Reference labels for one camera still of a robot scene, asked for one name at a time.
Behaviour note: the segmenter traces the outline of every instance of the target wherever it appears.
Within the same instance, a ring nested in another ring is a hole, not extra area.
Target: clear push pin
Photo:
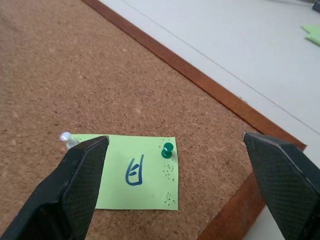
[[[61,141],[65,143],[67,149],[70,149],[79,144],[79,141],[77,139],[71,138],[71,136],[72,134],[67,131],[62,133],[60,136]]]

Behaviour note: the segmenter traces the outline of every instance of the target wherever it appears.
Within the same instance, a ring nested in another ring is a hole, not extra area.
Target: pin head
[[[174,149],[173,144],[170,142],[166,142],[161,151],[162,157],[164,157],[165,159],[171,158],[173,149]]]

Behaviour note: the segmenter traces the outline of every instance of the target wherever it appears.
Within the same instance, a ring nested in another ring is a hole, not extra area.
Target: corkboard surface
[[[63,131],[175,136],[179,211],[96,210],[88,239],[195,240],[252,172],[247,123],[79,0],[0,1],[0,234]]]

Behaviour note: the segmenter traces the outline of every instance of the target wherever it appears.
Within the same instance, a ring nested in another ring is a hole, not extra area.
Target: wooden board edge
[[[296,144],[302,151],[306,148],[306,145],[301,141],[99,0],[83,0],[83,2],[260,133]],[[239,240],[244,238],[264,206],[265,202],[260,195],[255,175],[252,173],[219,214],[208,224],[204,232],[198,237],[198,240]]]

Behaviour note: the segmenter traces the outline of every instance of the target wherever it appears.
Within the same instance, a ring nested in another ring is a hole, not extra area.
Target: push pin
[[[173,149],[174,149],[174,146],[172,145],[172,143],[166,142],[161,151],[162,157],[164,157],[165,159],[171,158]]]
[[[61,134],[60,139],[66,144],[67,149],[70,149],[79,144],[79,141],[77,139],[71,138],[71,133],[67,131]]]

